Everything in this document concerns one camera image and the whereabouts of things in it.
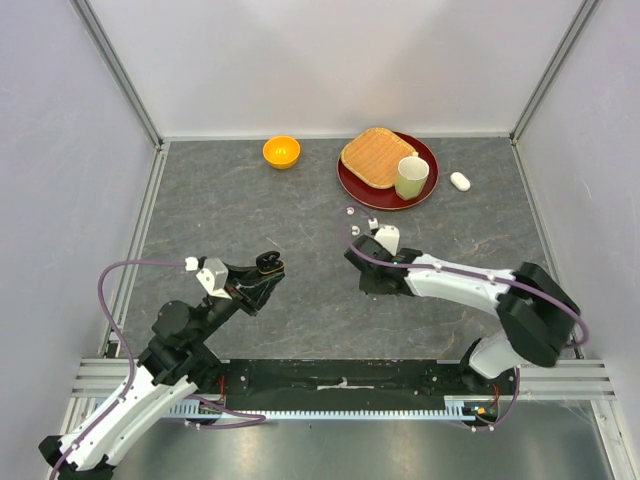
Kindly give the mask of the black earbud charging case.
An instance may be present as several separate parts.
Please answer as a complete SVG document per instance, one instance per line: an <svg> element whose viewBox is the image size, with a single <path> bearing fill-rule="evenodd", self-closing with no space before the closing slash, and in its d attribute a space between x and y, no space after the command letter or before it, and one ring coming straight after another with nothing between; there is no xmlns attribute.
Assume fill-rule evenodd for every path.
<svg viewBox="0 0 640 480"><path fill-rule="evenodd" d="M271 250L258 255L255 259L256 268L261 275L270 275L284 270L285 264L281 260L279 251Z"/></svg>

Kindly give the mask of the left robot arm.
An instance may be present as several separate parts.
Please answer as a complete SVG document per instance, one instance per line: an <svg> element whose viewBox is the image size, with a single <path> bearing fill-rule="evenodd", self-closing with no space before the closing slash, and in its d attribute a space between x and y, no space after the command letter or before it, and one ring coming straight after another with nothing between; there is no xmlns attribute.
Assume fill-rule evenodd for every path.
<svg viewBox="0 0 640 480"><path fill-rule="evenodd" d="M207 257L187 257L176 265L195 275L205 297L196 307L177 300L164 304L154 336L139 356L121 345L129 367L125 379L72 432L40 443L51 478L112 478L128 451L172 407L216 388L223 365L206 340L236 312L257 314L285 276L277 251L259 255L249 267Z"/></svg>

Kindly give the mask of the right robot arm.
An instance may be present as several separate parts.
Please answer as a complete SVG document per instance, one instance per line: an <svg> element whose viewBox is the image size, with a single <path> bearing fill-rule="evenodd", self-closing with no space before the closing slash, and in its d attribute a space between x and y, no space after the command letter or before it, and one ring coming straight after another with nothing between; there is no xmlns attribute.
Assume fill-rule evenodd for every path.
<svg viewBox="0 0 640 480"><path fill-rule="evenodd" d="M437 259L420 250L390 252L369 235L356 238L344 257L360 271L359 288L376 295L438 298L498 318L501 331L472 344L458 381L477 394L494 378L524 364L553 368L581 324L580 309L539 265L491 270Z"/></svg>

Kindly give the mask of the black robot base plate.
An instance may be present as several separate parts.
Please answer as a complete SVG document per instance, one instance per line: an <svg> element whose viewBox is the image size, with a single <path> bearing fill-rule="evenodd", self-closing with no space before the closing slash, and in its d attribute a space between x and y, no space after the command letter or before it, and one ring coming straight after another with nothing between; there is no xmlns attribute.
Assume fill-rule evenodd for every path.
<svg viewBox="0 0 640 480"><path fill-rule="evenodd" d="M233 410L297 413L436 410L447 397L510 396L516 373L485 379L436 360L232 359L204 376L200 394Z"/></svg>

